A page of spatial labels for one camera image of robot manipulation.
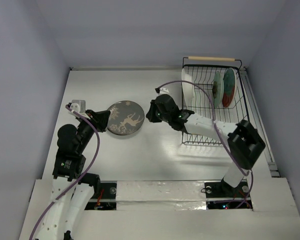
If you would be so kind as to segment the dark reindeer plate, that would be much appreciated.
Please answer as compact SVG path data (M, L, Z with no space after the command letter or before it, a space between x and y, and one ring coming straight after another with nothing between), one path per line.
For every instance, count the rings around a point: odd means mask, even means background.
M107 129L118 136L128 136L137 132L145 120L143 108L131 100L118 101L107 110L110 111Z

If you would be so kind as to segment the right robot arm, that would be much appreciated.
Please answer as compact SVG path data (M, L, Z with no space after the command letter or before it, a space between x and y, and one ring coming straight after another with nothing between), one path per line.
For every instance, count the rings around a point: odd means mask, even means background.
M165 122L184 134L220 141L232 165L221 181L205 183L204 191L208 198L233 197L240 190L243 178L252 174L252 168L266 146L249 121L232 123L203 117L194 111L178 108L168 94L151 100L146 118L151 123Z

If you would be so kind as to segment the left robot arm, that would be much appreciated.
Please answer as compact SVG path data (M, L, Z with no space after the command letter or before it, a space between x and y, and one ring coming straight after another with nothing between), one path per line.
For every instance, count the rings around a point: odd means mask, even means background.
M66 124L57 132L49 204L34 225L31 240L71 240L89 200L103 194L99 175L88 173L92 165L84 167L83 152L93 135L106 131L110 111L89 109L80 114L69 105L66 109L79 125Z

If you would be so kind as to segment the teal green plate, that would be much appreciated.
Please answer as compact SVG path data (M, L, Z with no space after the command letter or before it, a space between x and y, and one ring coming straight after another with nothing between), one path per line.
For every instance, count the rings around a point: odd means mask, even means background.
M218 108L224 95L224 80L219 71L215 73L213 78L212 94L214 108Z

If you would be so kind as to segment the teal and red plate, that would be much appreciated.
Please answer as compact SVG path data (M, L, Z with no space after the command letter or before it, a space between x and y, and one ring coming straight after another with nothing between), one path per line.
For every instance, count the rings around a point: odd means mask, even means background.
M236 71L233 68L228 68L223 76L223 97L222 105L224 108L228 108L236 96L237 89L237 76Z

